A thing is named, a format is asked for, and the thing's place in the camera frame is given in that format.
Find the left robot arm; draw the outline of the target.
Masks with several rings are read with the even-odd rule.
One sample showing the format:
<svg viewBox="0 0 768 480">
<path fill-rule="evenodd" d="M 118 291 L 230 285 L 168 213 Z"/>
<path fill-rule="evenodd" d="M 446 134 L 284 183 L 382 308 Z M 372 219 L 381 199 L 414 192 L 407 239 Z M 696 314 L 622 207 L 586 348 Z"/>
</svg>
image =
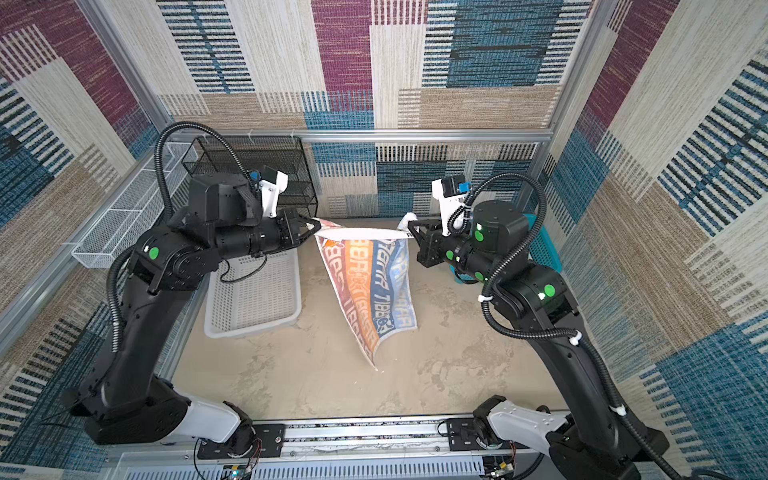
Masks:
<svg viewBox="0 0 768 480">
<path fill-rule="evenodd" d="M 294 249 L 320 231 L 320 221 L 294 209 L 265 215 L 261 200 L 249 175 L 194 176 L 187 205 L 114 260 L 106 281 L 113 340 L 61 397 L 96 444 L 190 436 L 243 450 L 253 442 L 242 410 L 185 396 L 155 367 L 179 313 L 222 262 Z"/>
</svg>

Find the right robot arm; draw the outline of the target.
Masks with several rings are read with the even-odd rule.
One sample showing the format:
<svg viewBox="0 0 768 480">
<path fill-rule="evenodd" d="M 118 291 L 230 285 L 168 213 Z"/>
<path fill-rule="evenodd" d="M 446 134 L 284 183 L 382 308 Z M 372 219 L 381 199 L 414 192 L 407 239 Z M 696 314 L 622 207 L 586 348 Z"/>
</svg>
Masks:
<svg viewBox="0 0 768 480">
<path fill-rule="evenodd" d="M 421 265 L 446 263 L 481 284 L 486 322 L 532 346 L 568 407 L 555 414 L 494 395 L 473 413 L 477 443 L 487 450 L 524 445 L 566 479 L 638 479 L 639 464 L 659 463 L 669 442 L 627 406 L 562 276 L 530 260 L 542 224 L 541 215 L 529 220 L 504 201 L 480 203 L 466 227 L 449 216 L 405 223 Z"/>
</svg>

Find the orange rabbit towel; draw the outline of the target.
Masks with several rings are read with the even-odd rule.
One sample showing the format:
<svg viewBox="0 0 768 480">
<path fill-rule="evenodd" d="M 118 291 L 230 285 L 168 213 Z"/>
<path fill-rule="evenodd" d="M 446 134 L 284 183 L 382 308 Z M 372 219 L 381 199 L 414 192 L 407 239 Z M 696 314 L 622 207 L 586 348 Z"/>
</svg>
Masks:
<svg viewBox="0 0 768 480">
<path fill-rule="evenodd" d="M 364 357 L 376 367 L 383 341 L 418 328 L 407 221 L 395 229 L 320 224 L 315 241 L 339 306 Z"/>
</svg>

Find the white plastic basket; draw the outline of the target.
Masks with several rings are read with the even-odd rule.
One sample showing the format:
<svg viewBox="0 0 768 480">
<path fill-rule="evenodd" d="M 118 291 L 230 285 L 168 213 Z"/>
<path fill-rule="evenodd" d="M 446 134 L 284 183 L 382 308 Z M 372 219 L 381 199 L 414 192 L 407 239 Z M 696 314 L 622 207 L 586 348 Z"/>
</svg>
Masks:
<svg viewBox="0 0 768 480">
<path fill-rule="evenodd" d="M 296 250 L 235 258 L 210 275 L 204 332 L 213 339 L 265 333 L 294 325 L 301 310 Z"/>
</svg>

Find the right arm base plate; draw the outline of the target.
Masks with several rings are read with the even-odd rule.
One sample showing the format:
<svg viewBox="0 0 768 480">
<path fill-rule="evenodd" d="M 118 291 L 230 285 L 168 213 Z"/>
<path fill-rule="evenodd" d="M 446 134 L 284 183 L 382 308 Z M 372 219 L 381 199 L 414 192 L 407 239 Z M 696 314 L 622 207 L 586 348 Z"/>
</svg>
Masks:
<svg viewBox="0 0 768 480">
<path fill-rule="evenodd" d="M 475 418 L 453 417 L 437 425 L 437 433 L 448 440 L 451 451 L 498 451 L 525 448 L 523 444 L 500 440 L 483 422 Z"/>
</svg>

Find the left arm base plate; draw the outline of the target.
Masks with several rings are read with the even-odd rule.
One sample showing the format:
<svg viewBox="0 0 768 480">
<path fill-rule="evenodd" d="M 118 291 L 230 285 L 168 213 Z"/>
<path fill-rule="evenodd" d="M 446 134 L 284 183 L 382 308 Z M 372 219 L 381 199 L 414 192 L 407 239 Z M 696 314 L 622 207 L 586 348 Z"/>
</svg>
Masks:
<svg viewBox="0 0 768 480">
<path fill-rule="evenodd" d="M 196 460 L 233 460 L 245 462 L 277 458 L 283 448 L 285 424 L 250 424 L 239 427 L 229 440 L 216 443 L 203 440 L 197 447 Z"/>
</svg>

